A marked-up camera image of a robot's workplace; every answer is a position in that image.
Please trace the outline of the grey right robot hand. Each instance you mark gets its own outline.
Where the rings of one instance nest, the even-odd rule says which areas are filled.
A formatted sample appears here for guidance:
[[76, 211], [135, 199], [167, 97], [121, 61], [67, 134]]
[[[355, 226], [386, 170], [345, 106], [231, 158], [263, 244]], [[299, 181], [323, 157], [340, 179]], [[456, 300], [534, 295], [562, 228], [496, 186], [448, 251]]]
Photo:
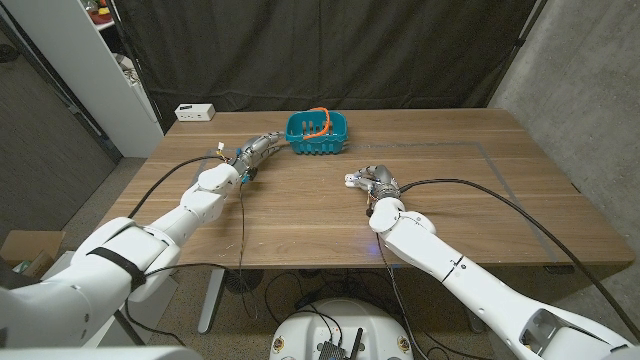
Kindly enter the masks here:
[[384, 165], [371, 165], [361, 168], [344, 177], [347, 188], [360, 188], [366, 191], [373, 201], [383, 198], [399, 199], [399, 186], [388, 168]]

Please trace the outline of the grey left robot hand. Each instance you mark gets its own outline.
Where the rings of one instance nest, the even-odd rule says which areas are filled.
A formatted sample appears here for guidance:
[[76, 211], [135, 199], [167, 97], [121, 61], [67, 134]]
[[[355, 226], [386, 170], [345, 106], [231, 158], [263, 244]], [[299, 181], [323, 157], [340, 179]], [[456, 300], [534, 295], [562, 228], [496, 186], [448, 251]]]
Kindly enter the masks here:
[[239, 174], [239, 180], [242, 183], [252, 181], [258, 172], [258, 165], [280, 150], [277, 143], [284, 138], [284, 132], [271, 132], [251, 138], [239, 148], [231, 162], [232, 167]]

